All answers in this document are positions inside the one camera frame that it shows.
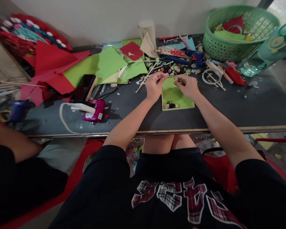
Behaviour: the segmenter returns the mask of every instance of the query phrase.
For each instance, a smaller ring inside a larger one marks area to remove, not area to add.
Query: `gray tabletop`
[[[286,92],[271,69],[252,78],[246,77],[248,82],[263,78],[259,88],[231,85],[223,79],[226,91],[205,84],[201,74],[193,76],[198,80],[201,93],[244,133],[286,131]],[[68,127],[74,132],[89,136],[108,135],[146,97],[144,86],[135,93],[139,79],[139,76],[131,79],[130,83],[121,85],[114,93],[105,97],[105,107],[108,107],[105,114],[109,115],[109,123],[105,119],[97,124],[83,121],[83,113],[72,112],[69,106],[65,106],[63,117]],[[110,85],[106,85],[104,93],[112,90]],[[63,102],[50,100],[31,109],[25,121],[17,124],[17,129],[32,137],[75,136],[66,130],[59,118],[59,107]],[[198,108],[162,111],[159,98],[147,113],[137,135],[206,132],[209,132],[208,127]]]

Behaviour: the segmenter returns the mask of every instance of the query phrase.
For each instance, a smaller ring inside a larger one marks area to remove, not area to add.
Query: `leg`
[[[196,145],[189,135],[175,135],[171,149],[174,150],[193,147],[196,147]]]
[[[68,175],[72,172],[85,144],[87,138],[54,138],[37,157]]]
[[[143,153],[167,154],[171,151],[174,135],[148,135],[145,136]]]

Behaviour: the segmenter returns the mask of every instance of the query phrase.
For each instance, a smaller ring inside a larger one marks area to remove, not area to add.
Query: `red plastic chair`
[[[231,195],[236,195],[239,192],[238,182],[235,174],[235,169],[229,161],[227,155],[221,157],[211,157],[205,155],[207,152],[223,150],[222,148],[208,149],[203,152],[203,159],[208,164],[214,179]],[[286,181],[286,174],[272,160],[266,157],[267,163]]]
[[[73,189],[78,185],[79,181],[83,176],[83,166],[86,159],[93,153],[97,152],[99,148],[102,147],[103,141],[98,140],[88,140],[83,151],[81,152],[79,159],[70,174],[65,190],[59,196],[49,200],[48,202],[44,203],[43,205],[35,208],[34,210],[23,214],[22,216],[6,223],[5,225],[1,226],[0,229],[15,229],[19,228],[25,223],[29,222],[30,220],[36,218],[37,216],[41,215],[42,213],[48,211],[49,209],[55,207],[56,205],[64,202],[68,196],[71,194]]]

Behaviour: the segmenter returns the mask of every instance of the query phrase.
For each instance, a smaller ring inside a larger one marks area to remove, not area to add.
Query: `teal water bottle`
[[[270,37],[262,43],[257,52],[241,67],[241,72],[249,77],[266,70],[278,60],[286,57],[286,24],[275,27]]]

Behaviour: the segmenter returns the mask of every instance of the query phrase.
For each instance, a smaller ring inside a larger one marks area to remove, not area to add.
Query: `paper roll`
[[[152,20],[140,21],[138,27],[139,27],[141,39],[143,40],[146,35],[146,32],[148,32],[149,38],[153,44],[153,47],[156,49],[157,48],[156,35],[155,35],[155,27],[153,25],[153,21]]]

